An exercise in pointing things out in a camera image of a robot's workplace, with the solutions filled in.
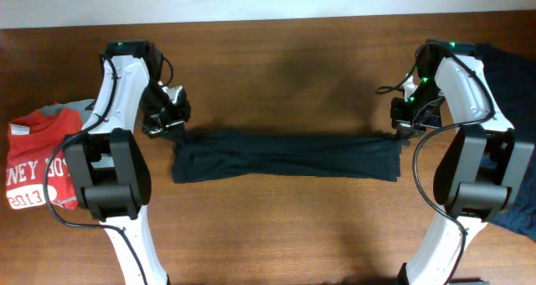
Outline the black t-shirt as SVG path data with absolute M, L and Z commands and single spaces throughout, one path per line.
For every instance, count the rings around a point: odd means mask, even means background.
M 225 129 L 207 135 L 175 132 L 171 174 L 176 184 L 246 174 L 378 179 L 395 182 L 409 144 L 390 134 L 261 135 Z

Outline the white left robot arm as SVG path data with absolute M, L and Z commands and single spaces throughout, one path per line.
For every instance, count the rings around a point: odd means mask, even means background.
M 149 138 L 185 133 L 191 106 L 181 86 L 161 80 L 167 60 L 147 40 L 110 43 L 88 120 L 63 147 L 79 206 L 109 237 L 127 284 L 168 284 L 148 223 L 152 179 L 134 138 L 137 117 Z

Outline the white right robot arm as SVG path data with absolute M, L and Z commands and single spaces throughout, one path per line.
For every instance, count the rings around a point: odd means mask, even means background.
M 418 137 L 412 174 L 435 211 L 418 251 L 399 270 L 398 284 L 452 284 L 471 241 L 499 213 L 512 208 L 535 146 L 523 140 L 502 113 L 473 44 L 429 39 L 395 86 L 391 125 L 398 137 Z M 424 191 L 418 157 L 435 135 L 455 131 Z

